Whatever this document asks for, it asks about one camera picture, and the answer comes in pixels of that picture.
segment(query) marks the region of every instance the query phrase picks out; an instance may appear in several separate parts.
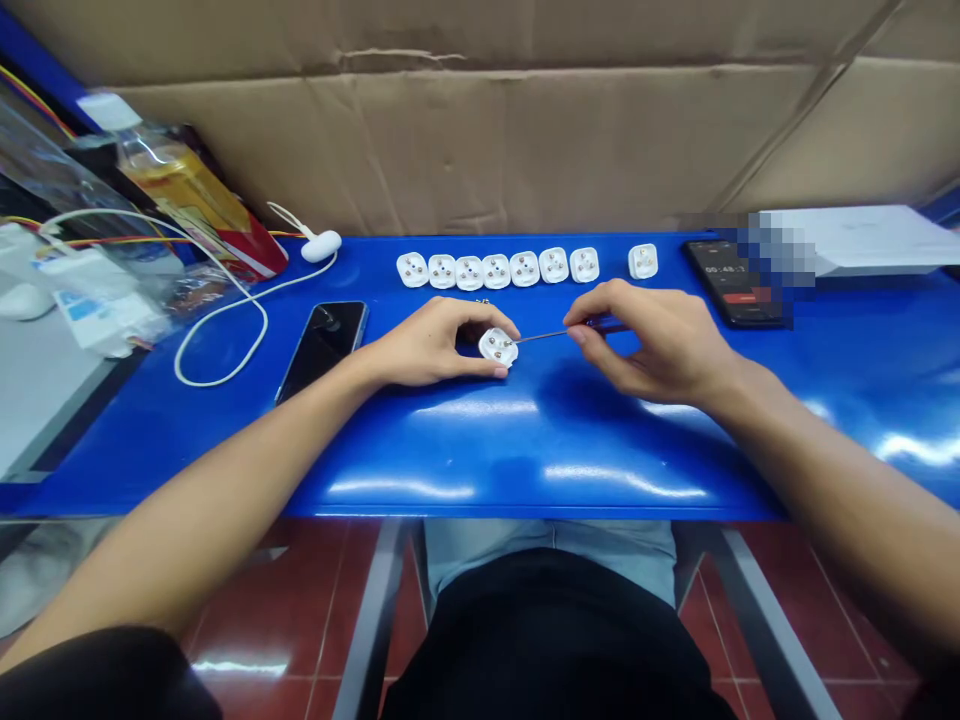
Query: light blue pants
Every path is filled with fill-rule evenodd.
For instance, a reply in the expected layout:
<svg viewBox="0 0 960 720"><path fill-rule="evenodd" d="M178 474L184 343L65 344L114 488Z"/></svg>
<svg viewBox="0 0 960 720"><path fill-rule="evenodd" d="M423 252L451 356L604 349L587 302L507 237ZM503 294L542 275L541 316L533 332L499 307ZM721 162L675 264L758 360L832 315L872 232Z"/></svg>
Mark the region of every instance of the light blue pants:
<svg viewBox="0 0 960 720"><path fill-rule="evenodd" d="M424 520L434 603L461 574L532 548L566 550L623 575L675 607L677 549L668 521Z"/></svg>

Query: white charging cable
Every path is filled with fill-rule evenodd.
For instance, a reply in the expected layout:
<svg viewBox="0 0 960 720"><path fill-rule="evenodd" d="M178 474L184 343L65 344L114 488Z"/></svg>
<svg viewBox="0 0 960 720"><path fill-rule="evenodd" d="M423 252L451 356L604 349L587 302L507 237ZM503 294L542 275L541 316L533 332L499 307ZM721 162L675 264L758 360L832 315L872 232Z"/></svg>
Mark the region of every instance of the white charging cable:
<svg viewBox="0 0 960 720"><path fill-rule="evenodd" d="M274 209L276 209L276 207L279 207L279 206L274 206L274 203L270 203L270 205L271 207L274 207ZM296 217L292 213L290 213L288 210L284 210L284 213L285 215L281 215L281 217L283 217L284 220L287 220L292 225L294 225L294 227L297 227L297 228L306 227L299 220L297 220ZM37 233L41 237L44 237L47 240L49 240L51 243L54 244L54 246L58 248L65 247L65 248L68 248L69 250L72 250L72 248L69 248L68 245L64 245L62 241L56 236L56 231L58 230L58 226L60 225L60 223L66 220L72 220L73 218L83 217L85 215L125 215L127 217L135 217L135 218L140 218L142 220L147 220L149 222L154 223L155 225L162 225L163 227L167 228L168 230L171 230L172 232L175 232L177 235L189 240L198 248L200 248L200 250L202 250L203 253L208 258L210 258L213 261L213 263L218 268L220 268L220 270L223 271L223 273L228 278L230 278L230 281L237 286L237 289L246 296L243 298L243 300L238 300L235 303L224 305L222 308L217 308L212 313L209 313L208 315L204 315L192 328L190 328L190 331L187 333L186 337L183 338L183 342L181 342L180 347L177 348L177 354L173 360L173 372L177 376L177 380L182 382L184 385L189 385L190 387L216 387L217 385L223 385L225 382L232 380L237 375L237 373L239 373L241 370L243 370L247 366L247 363L250 362L250 358L253 357L253 354L257 351L257 348L260 347L260 343L263 342L263 337L264 335L267 334L267 328L270 326L270 316L267 315L266 309L263 307L263 305L258 303L257 300L259 300L260 298L266 295L269 295L272 292L276 292L277 290L280 290L282 288L289 287L290 285L295 285L296 283L303 282L304 280L310 280L312 278L317 277L318 275L322 275L331 267L333 267L333 264L337 261L338 253L334 252L333 257L330 258L330 262L328 262L326 265L324 265L322 268L320 268L316 272L310 273L309 275L304 275L303 277L296 278L295 280L289 280L285 283L280 283L279 285L273 286L269 290L264 290L262 293L251 295L247 291L247 289L243 286L243 283L237 280L234 274L229 270L227 270L227 268L223 266L223 263L221 263L213 255L213 253L211 253L209 250L207 250L207 248L205 248L203 245L201 245L192 237L190 237L183 230L181 230L180 228L174 225L171 225L170 223L164 222L163 220L157 220L156 218L148 217L147 215L144 215L138 212L133 212L132 210L114 210L113 208L85 208L83 210L71 210L70 212L61 213L60 215L57 215L47 220L45 223L43 223L43 225L41 225L38 228ZM260 311L260 314L263 316L263 325L260 328L260 334L257 335L257 339L253 341L253 345L250 346L250 349L247 351L247 354L244 356L243 360L240 361L240 364L237 365L237 367L235 367L228 375L220 378L219 380L212 380L210 382L194 382L193 380L189 380L188 378L184 377L183 372L180 369L180 361L183 358L184 351L186 351L187 349L187 345L190 344L190 341L193 339L193 336L194 334L196 334L197 330L203 327L203 325L207 322L207 320L210 320L211 318L216 317L222 312L226 312L227 310L232 310L233 308L239 307L240 305L244 305L248 302L252 302L256 306L256 308Z"/></svg>

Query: black smartphone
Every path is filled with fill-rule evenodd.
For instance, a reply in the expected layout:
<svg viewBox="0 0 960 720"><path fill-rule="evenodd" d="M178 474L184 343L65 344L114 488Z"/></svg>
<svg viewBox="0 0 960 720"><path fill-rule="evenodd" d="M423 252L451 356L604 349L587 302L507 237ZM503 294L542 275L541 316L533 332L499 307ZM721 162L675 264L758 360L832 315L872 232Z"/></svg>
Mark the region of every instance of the black smartphone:
<svg viewBox="0 0 960 720"><path fill-rule="evenodd" d="M737 328L784 327L770 303L757 298L756 274L750 273L737 244L726 240L691 240L683 244L687 259L700 276L724 322Z"/></svg>
<svg viewBox="0 0 960 720"><path fill-rule="evenodd" d="M277 392L279 405L303 390L360 345L367 325L367 305L336 302L317 305L310 313L300 344Z"/></svg>

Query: bottle cap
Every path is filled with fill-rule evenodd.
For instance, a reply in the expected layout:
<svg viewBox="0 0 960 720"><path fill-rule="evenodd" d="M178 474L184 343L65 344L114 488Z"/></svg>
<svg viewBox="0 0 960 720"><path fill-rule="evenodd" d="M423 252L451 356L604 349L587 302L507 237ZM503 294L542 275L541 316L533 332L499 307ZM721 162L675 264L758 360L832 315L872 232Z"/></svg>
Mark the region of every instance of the bottle cap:
<svg viewBox="0 0 960 720"><path fill-rule="evenodd" d="M96 93L77 100L77 105L101 130L126 130L143 122L143 118L115 93Z"/></svg>

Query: screwdriver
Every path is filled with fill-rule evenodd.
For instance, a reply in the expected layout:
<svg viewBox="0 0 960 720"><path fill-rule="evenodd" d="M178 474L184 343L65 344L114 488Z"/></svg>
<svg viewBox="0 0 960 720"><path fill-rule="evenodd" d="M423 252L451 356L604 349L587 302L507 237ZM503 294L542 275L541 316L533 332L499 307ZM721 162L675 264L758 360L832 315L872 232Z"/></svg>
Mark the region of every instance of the screwdriver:
<svg viewBox="0 0 960 720"><path fill-rule="evenodd" d="M611 335L613 333L624 332L630 329L610 313L604 313L603 315L594 315L593 317L587 318L581 324L586 325L587 327L592 327L594 330L596 330L598 333L600 333L604 337L606 337L607 335ZM566 330L560 330L555 333L547 333L546 335L534 335L533 337L530 337L530 338L523 338L522 340L517 340L517 345L519 345L522 342L530 342L531 340L542 340L545 337L556 337L557 335L566 335L566 334L567 334Z"/></svg>

